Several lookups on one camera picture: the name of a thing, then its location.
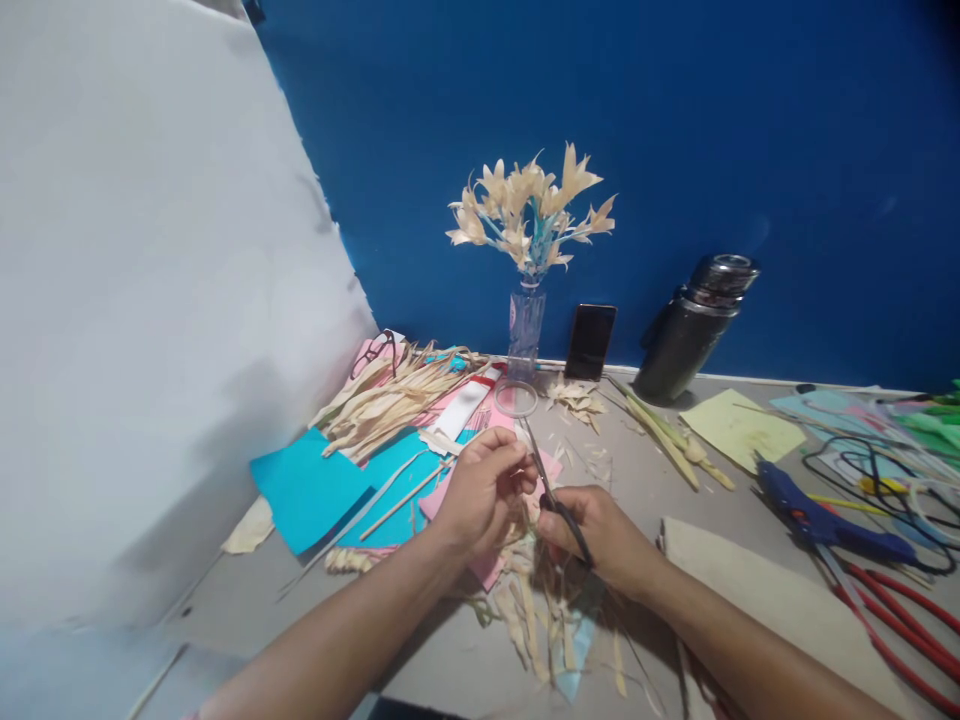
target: thermos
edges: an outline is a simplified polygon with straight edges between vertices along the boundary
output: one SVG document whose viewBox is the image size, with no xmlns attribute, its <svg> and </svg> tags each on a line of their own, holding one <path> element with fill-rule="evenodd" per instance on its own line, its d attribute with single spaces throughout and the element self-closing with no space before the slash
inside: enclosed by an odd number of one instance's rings
<svg viewBox="0 0 960 720">
<path fill-rule="evenodd" d="M 640 340 L 647 354 L 633 381 L 637 395 L 655 405 L 680 397 L 740 313 L 759 274 L 757 262 L 743 255 L 702 258 Z"/>
</svg>

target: clear glass vase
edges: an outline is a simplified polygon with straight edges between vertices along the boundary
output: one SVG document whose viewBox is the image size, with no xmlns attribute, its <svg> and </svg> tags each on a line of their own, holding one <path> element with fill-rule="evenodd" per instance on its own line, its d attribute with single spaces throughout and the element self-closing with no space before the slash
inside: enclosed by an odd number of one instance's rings
<svg viewBox="0 0 960 720">
<path fill-rule="evenodd" d="M 547 294 L 539 282 L 524 279 L 510 294 L 510 350 L 507 377 L 533 383 L 537 373 L 537 351 Z"/>
</svg>

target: smartphone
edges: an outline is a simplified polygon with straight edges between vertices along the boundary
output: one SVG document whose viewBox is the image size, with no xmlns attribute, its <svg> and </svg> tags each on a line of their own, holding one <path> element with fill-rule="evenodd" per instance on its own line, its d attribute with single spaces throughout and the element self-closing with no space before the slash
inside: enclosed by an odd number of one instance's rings
<svg viewBox="0 0 960 720">
<path fill-rule="evenodd" d="M 577 306 L 564 377 L 571 380 L 600 379 L 616 318 L 617 309 L 613 305 Z"/>
</svg>

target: black wire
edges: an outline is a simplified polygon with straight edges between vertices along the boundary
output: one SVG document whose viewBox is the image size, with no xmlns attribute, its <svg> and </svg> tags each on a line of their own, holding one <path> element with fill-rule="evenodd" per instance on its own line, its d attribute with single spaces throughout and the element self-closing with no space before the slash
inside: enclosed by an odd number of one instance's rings
<svg viewBox="0 0 960 720">
<path fill-rule="evenodd" d="M 884 455 L 883 457 L 884 457 L 884 459 L 887 460 L 888 462 L 891 462 L 891 463 L 893 463 L 894 465 L 896 465 L 897 467 L 899 467 L 903 472 L 907 473 L 910 477 L 920 477 L 920 476 L 917 475 L 917 473 L 914 472 L 911 468 L 907 467 L 906 465 L 904 465 L 902 462 L 900 462 L 900 461 L 897 460 L 896 458 L 891 457 L 891 456 L 888 456 L 888 455 Z M 871 470 L 865 470 L 862 464 L 857 464 L 857 463 L 853 462 L 853 460 L 851 460 L 851 458 L 857 458 L 857 459 L 859 459 L 859 460 L 869 460 L 869 459 L 870 459 L 870 456 L 869 456 L 869 455 L 864 455 L 863 453 L 857 452 L 857 451 L 855 451 L 855 450 L 844 450 L 843 452 L 840 453 L 840 459 L 843 460 L 847 465 L 849 465 L 850 467 L 852 467 L 852 468 L 853 468 L 854 470 L 856 470 L 857 472 L 870 474 L 870 475 L 871 475 L 871 478 L 870 478 L 870 479 L 873 479 L 873 473 L 872 473 L 873 468 L 871 468 Z M 874 482 L 874 491 L 876 491 L 876 490 L 877 490 L 877 487 L 876 487 L 876 481 L 875 481 L 875 482 Z M 884 509 L 887 510 L 887 512 L 892 512 L 892 513 L 900 513 L 900 512 L 903 512 L 903 509 L 902 509 L 902 508 L 894 508 L 892 505 L 890 505 L 888 502 L 886 502 L 886 497 L 887 497 L 889 494 L 890 494 L 890 493 L 877 493 L 877 498 L 880 500 L 880 504 L 884 506 Z M 937 502 L 939 502 L 941 505 L 943 505 L 944 507 L 946 507 L 948 510 L 950 510 L 954 515 L 956 515 L 957 517 L 960 517 L 960 509 L 958 509 L 958 508 L 956 508 L 955 506 L 951 505 L 948 500 L 946 500 L 942 495 L 940 495 L 939 493 L 937 493 L 934 489 L 928 488 L 927 494 L 930 495 L 932 498 L 934 498 L 934 499 L 935 499 Z M 909 512 L 909 513 L 912 513 L 912 512 L 913 512 L 913 509 L 910 508 L 909 505 L 904 504 L 903 507 L 906 508 L 906 511 L 907 511 L 907 512 Z M 937 524 L 937 525 L 942 525 L 943 527 L 949 527 L 949 528 L 954 528 L 954 529 L 956 529 L 956 530 L 960 530 L 960 523 L 950 522 L 949 520 L 944 520 L 943 518 L 932 517 L 932 516 L 930 516 L 930 515 L 927 515 L 927 521 L 930 522 L 930 523 L 935 523 L 935 524 Z"/>
<path fill-rule="evenodd" d="M 849 465 L 851 465 L 851 467 L 855 468 L 855 469 L 857 470 L 857 472 L 862 472 L 862 473 L 866 474 L 866 475 L 869 477 L 869 479 L 873 481 L 873 491 L 874 491 L 874 496 L 873 496 L 873 497 L 876 498 L 876 500 L 879 501 L 879 504 L 877 504 L 876 502 L 874 502 L 874 499 L 871 498 L 870 496 L 868 496 L 866 493 L 861 493 L 861 492 L 854 491 L 854 490 L 850 489 L 850 487 L 849 487 L 848 485 L 846 485 L 846 483 L 841 483 L 841 482 L 838 482 L 837 480 L 834 480 L 832 477 L 830 477 L 830 476 L 827 475 L 826 473 L 822 472 L 819 468 L 815 467 L 815 466 L 813 465 L 813 463 L 811 462 L 812 460 L 820 457 L 820 456 L 823 455 L 825 452 L 827 452 L 827 450 L 830 448 L 830 446 L 831 446 L 833 443 L 835 443 L 835 442 L 840 442 L 840 441 L 860 443 L 861 445 L 863 445 L 863 446 L 866 448 L 866 450 L 867 450 L 867 455 L 866 455 L 866 456 L 861 455 L 860 453 L 857 453 L 857 452 L 855 452 L 855 451 L 849 451 L 849 450 L 847 450 L 847 451 L 841 452 L 840 457 L 841 457 L 845 462 L 847 462 Z M 829 484 L 832 485 L 833 487 L 837 488 L 837 489 L 840 490 L 841 492 L 843 492 L 843 493 L 845 493 L 845 494 L 847 494 L 847 495 L 850 495 L 850 496 L 852 496 L 852 497 L 857 498 L 857 500 L 859 500 L 860 502 L 862 502 L 862 503 L 864 503 L 864 504 L 866 504 L 866 505 L 869 505 L 870 507 L 876 508 L 876 509 L 878 509 L 878 510 L 883 510 L 884 512 L 889 513 L 891 516 L 899 519 L 901 522 L 904 522 L 904 523 L 906 523 L 907 525 L 909 525 L 910 527 L 912 527 L 912 528 L 913 528 L 914 530 L 916 530 L 920 535 L 922 535 L 923 537 L 927 538 L 930 542 L 932 542 L 932 543 L 934 543 L 935 545 L 937 545 L 937 547 L 941 550 L 941 552 L 943 552 L 944 556 L 945 556 L 946 559 L 947 559 L 947 563 L 948 563 L 948 564 L 947 564 L 947 567 L 945 567 L 945 568 L 938 568 L 938 567 L 933 567 L 933 566 L 931 566 L 931 565 L 927 565 L 926 563 L 920 561 L 920 559 L 918 558 L 918 559 L 915 560 L 914 563 L 913 563 L 915 567 L 923 570 L 924 572 L 928 572 L 928 573 L 930 573 L 931 575 L 950 575 L 950 574 L 952 574 L 952 573 L 957 569 L 957 561 L 956 561 L 956 559 L 953 557 L 953 554 L 952 554 L 950 551 L 951 551 L 951 550 L 960 550 L 960 545 L 956 545 L 956 544 L 949 543 L 949 542 L 944 542 L 944 541 L 941 540 L 939 537 L 934 536 L 934 535 L 931 534 L 929 531 L 925 530 L 923 527 L 921 527 L 920 525 L 918 525 L 917 522 L 915 521 L 915 514 L 914 514 L 914 512 L 913 512 L 913 509 L 909 506 L 909 504 L 908 504 L 907 501 L 902 497 L 901 494 L 899 494 L 899 493 L 892 493 L 892 492 L 889 493 L 889 494 L 884 494 L 884 493 L 882 492 L 881 488 L 883 488 L 883 487 L 888 487 L 888 486 L 887 486 L 887 484 L 883 481 L 883 479 L 880 477 L 880 471 L 879 471 L 879 469 L 877 468 L 877 456 L 878 456 L 878 455 L 879 455 L 879 453 L 877 452 L 876 447 L 875 447 L 872 443 L 870 443 L 869 441 L 867 441 L 867 440 L 865 440 L 865 439 L 863 439 L 863 438 L 856 438 L 856 437 L 849 437 L 849 436 L 844 436 L 844 435 L 838 435 L 838 436 L 832 437 L 832 438 L 830 438 L 829 440 L 827 440 L 827 441 L 823 444 L 823 447 L 820 448 L 819 450 L 817 450 L 816 452 L 813 452 L 813 453 L 809 453 L 809 454 L 807 454 L 807 455 L 804 455 L 804 456 L 803 456 L 803 459 L 802 459 L 802 462 L 803 462 L 803 466 L 804 466 L 805 468 L 807 468 L 807 470 L 809 470 L 810 472 L 812 472 L 812 473 L 813 473 L 814 475 L 816 475 L 817 477 L 825 480 L 827 483 L 829 483 Z M 867 460 L 868 463 L 869 463 L 869 469 L 865 469 L 865 468 L 863 468 L 863 467 L 858 467 L 857 465 L 854 465 L 854 464 L 850 461 L 850 457 L 853 457 L 853 456 L 857 456 L 859 459 Z M 886 455 L 884 455 L 883 458 L 884 458 L 885 460 L 889 460 L 889 461 L 893 462 L 894 464 L 896 464 L 898 467 L 900 467 L 901 469 L 903 469 L 904 471 L 906 471 L 911 477 L 916 477 L 916 473 L 913 472 L 913 470 L 911 470 L 910 468 L 906 467 L 906 466 L 905 466 L 903 463 L 901 463 L 899 460 L 896 460 L 896 459 L 894 459 L 894 458 L 888 457 L 888 456 L 886 456 Z M 950 511 L 957 517 L 958 520 L 960 520 L 960 510 L 958 510 L 958 508 L 954 507 L 952 504 L 950 504 L 949 502 L 947 502 L 944 498 L 942 498 L 942 497 L 939 495 L 939 493 L 932 493 L 932 492 L 931 492 L 931 493 L 929 493 L 929 494 L 931 495 L 931 497 L 934 497 L 934 499 L 938 500 L 944 507 L 946 507 L 948 510 L 950 510 Z M 894 507 L 894 506 L 888 501 L 888 498 L 893 498 L 893 499 L 895 499 L 895 500 L 900 504 L 900 508 L 898 509 L 898 508 Z M 946 521 L 946 520 L 942 520 L 942 519 L 938 519 L 938 518 L 928 518 L 928 519 L 929 519 L 930 521 L 939 520 L 939 522 L 940 522 L 941 524 L 944 524 L 944 525 L 947 525 L 947 526 L 950 526 L 950 527 L 957 527 L 955 524 L 950 523 L 950 522 L 948 522 L 948 521 Z"/>
</svg>

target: light blue paper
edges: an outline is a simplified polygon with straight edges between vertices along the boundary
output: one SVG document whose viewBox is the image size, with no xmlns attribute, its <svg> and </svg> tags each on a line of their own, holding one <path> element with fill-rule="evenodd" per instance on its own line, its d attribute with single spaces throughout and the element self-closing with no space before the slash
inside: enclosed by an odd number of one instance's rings
<svg viewBox="0 0 960 720">
<path fill-rule="evenodd" d="M 884 437 L 883 434 L 868 422 L 856 417 L 854 414 L 850 414 L 851 408 L 858 408 L 862 411 L 869 410 L 864 403 L 850 395 L 832 392 L 830 390 L 816 390 L 814 392 L 804 393 L 803 395 L 777 398 L 776 400 L 771 400 L 770 404 L 775 408 L 796 415 L 801 420 L 810 419 L 821 425 L 834 427 L 840 432 L 874 435 L 878 439 Z M 805 425 L 804 427 L 810 431 L 814 437 L 824 442 L 834 437 L 832 433 L 828 433 L 813 425 Z M 861 455 L 869 454 L 867 447 L 863 443 L 851 442 L 849 440 L 837 440 L 830 445 L 830 450 L 835 452 L 850 451 Z M 864 459 L 864 468 L 861 469 L 865 475 L 870 474 L 871 471 L 868 460 Z M 904 474 L 903 468 L 884 457 L 877 458 L 877 469 L 880 471 L 881 477 L 901 477 Z"/>
<path fill-rule="evenodd" d="M 313 428 L 290 447 L 250 463 L 273 522 L 295 555 L 329 532 L 370 485 L 379 487 L 386 479 L 377 484 L 375 474 L 365 474 L 340 453 L 323 457 L 329 444 Z"/>
<path fill-rule="evenodd" d="M 405 431 L 397 440 L 381 448 L 370 459 L 364 474 L 375 476 L 377 480 L 375 483 L 370 481 L 369 484 L 375 484 L 379 489 L 407 460 L 422 450 L 427 450 L 427 446 L 417 435 L 416 430 L 411 428 Z M 381 548 L 402 545 L 412 538 L 413 523 L 410 519 L 410 509 L 404 507 L 397 510 L 380 527 L 374 530 L 370 537 L 366 540 L 360 540 L 360 536 L 368 528 L 382 518 L 390 508 L 403 500 L 407 493 L 423 482 L 427 475 L 437 469 L 438 465 L 440 465 L 440 458 L 429 450 L 410 463 L 410 466 L 394 480 L 393 485 L 377 501 L 377 504 L 370 508 L 363 519 L 337 544 L 341 547 Z M 413 516 L 416 519 L 417 532 L 423 530 L 427 525 L 427 519 L 420 512 L 417 501 L 432 493 L 435 486 L 435 481 L 427 483 L 427 486 L 410 500 L 414 503 Z"/>
<path fill-rule="evenodd" d="M 557 688 L 571 705 L 577 698 L 580 689 L 580 678 L 583 677 L 583 668 L 593 645 L 593 636 L 597 629 L 597 614 L 600 612 L 600 603 L 606 586 L 596 575 L 591 574 L 584 585 L 583 591 L 577 598 L 574 618 L 580 620 L 577 631 L 573 635 L 573 648 L 576 652 L 576 672 L 567 672 L 557 675 Z"/>
</svg>

